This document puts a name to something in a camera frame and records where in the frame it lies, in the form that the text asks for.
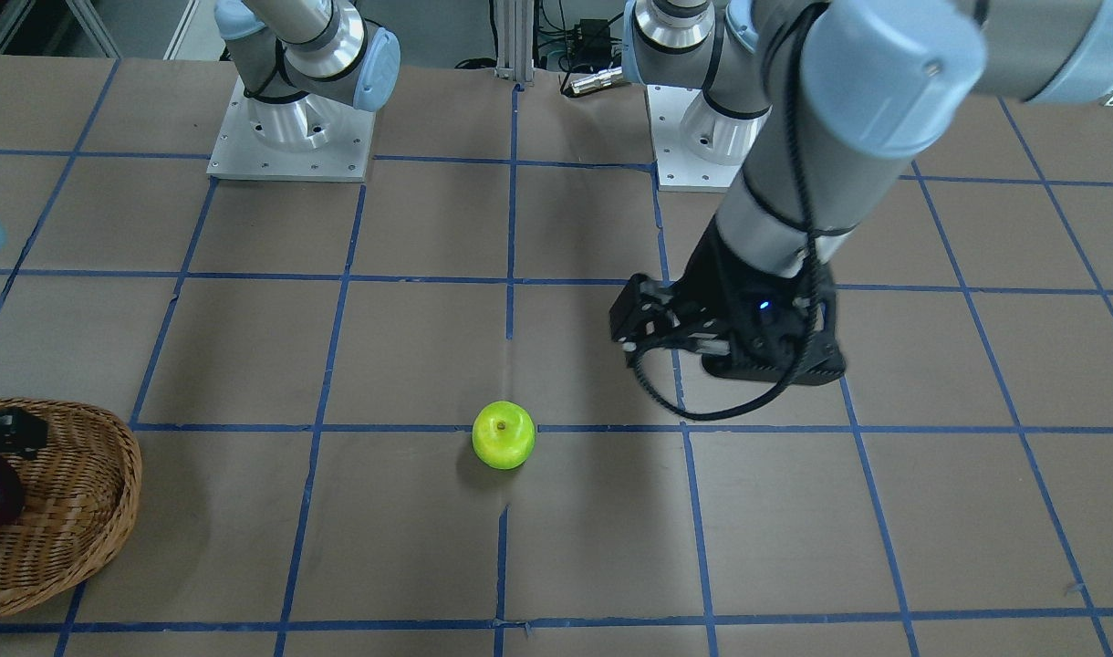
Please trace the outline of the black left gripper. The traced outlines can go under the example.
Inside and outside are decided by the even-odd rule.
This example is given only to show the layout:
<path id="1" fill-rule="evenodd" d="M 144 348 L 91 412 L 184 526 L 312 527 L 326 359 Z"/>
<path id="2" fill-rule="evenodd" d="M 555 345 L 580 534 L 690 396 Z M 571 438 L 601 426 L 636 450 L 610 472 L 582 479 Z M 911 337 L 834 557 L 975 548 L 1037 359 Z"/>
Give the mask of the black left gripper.
<path id="1" fill-rule="evenodd" d="M 715 321 L 729 352 L 798 352 L 807 337 L 808 266 L 778 277 L 749 266 L 728 246 L 718 220 L 708 220 L 676 286 L 633 274 L 609 308 L 609 335 L 624 352 L 695 350 L 689 317 Z"/>

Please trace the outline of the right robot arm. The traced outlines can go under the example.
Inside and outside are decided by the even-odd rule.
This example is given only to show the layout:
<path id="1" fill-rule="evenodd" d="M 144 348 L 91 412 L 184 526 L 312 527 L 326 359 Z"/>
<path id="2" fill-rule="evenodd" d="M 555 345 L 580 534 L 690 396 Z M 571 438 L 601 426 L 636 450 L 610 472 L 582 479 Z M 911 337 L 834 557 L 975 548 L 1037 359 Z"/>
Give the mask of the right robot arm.
<path id="1" fill-rule="evenodd" d="M 352 1 L 219 1 L 238 70 L 209 171 L 221 179 L 361 182 L 373 120 L 397 86 L 397 35 Z"/>

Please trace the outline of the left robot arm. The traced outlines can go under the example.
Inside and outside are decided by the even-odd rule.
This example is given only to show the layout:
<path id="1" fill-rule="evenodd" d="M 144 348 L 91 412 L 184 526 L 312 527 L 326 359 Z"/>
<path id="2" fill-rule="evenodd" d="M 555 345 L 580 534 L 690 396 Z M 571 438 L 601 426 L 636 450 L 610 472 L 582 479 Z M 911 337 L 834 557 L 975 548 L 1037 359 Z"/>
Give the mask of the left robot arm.
<path id="1" fill-rule="evenodd" d="M 761 121 L 684 275 L 612 305 L 631 354 L 833 360 L 828 259 L 966 97 L 1113 90 L 1113 1 L 630 1 L 624 21 L 627 78 Z"/>

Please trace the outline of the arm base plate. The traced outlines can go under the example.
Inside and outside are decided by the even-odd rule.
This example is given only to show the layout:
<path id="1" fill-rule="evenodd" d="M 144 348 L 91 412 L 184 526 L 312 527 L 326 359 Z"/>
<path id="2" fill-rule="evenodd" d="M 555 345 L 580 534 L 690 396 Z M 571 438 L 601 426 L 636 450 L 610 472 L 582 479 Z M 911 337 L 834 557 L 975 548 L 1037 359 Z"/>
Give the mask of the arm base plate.
<path id="1" fill-rule="evenodd" d="M 237 79 L 206 171 L 227 182 L 364 183 L 374 129 L 376 112 L 316 96 L 263 102 Z"/>
<path id="2" fill-rule="evenodd" d="M 647 104 L 658 186 L 664 192 L 726 192 L 769 116 L 727 117 L 698 89 L 668 86 L 648 86 Z"/>

